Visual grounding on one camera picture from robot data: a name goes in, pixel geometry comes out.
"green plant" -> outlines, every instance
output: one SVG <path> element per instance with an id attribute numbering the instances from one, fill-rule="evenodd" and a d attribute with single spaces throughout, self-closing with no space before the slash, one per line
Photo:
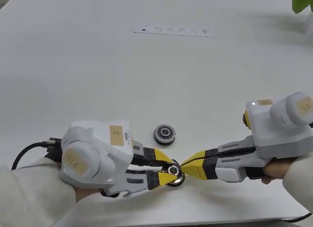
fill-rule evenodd
<path id="1" fill-rule="evenodd" d="M 302 12 L 308 6 L 311 6 L 313 12 L 313 0 L 292 0 L 292 10 L 295 13 Z"/>

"beige label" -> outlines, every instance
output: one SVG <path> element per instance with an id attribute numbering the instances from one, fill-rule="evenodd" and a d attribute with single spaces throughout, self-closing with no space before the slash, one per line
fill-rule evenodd
<path id="1" fill-rule="evenodd" d="M 270 99 L 258 100 L 260 106 L 272 105 L 273 102 Z"/>
<path id="2" fill-rule="evenodd" d="M 111 145 L 123 146 L 123 128 L 121 126 L 110 125 Z"/>
<path id="3" fill-rule="evenodd" d="M 65 151 L 62 162 L 73 168 L 74 172 L 79 176 L 83 175 L 88 169 L 87 163 L 71 149 Z"/>
<path id="4" fill-rule="evenodd" d="M 302 116 L 305 116 L 306 114 L 313 111 L 313 101 L 309 96 L 301 101 L 298 101 L 296 106 Z"/>

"person's hand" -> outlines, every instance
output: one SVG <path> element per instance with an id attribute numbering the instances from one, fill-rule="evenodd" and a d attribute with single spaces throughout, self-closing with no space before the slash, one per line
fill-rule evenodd
<path id="1" fill-rule="evenodd" d="M 61 164 L 59 162 L 56 163 L 59 168 L 61 168 Z M 96 193 L 101 193 L 102 189 L 79 189 L 75 188 L 75 195 L 76 195 L 76 202 L 79 202 L 83 198 L 91 195 L 91 194 L 96 194 Z"/>
<path id="2" fill-rule="evenodd" d="M 290 159 L 273 159 L 269 164 L 267 164 L 263 171 L 268 176 L 262 178 L 263 184 L 269 184 L 275 179 L 283 179 L 291 164 L 296 160 L 296 158 Z"/>

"power strip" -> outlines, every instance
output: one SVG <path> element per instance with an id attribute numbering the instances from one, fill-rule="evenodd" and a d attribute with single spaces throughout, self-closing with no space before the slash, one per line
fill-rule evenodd
<path id="1" fill-rule="evenodd" d="M 132 27 L 134 33 L 161 34 L 161 35 L 182 35 L 215 38 L 215 32 L 212 28 L 194 28 L 194 27 L 172 27 L 163 25 L 135 24 Z"/>

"plant leaf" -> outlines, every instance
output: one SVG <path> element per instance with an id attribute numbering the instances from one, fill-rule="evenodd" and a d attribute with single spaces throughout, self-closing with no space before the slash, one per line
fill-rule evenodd
<path id="1" fill-rule="evenodd" d="M 295 13 L 300 13 L 310 5 L 310 1 L 311 0 L 292 0 L 292 10 Z"/>

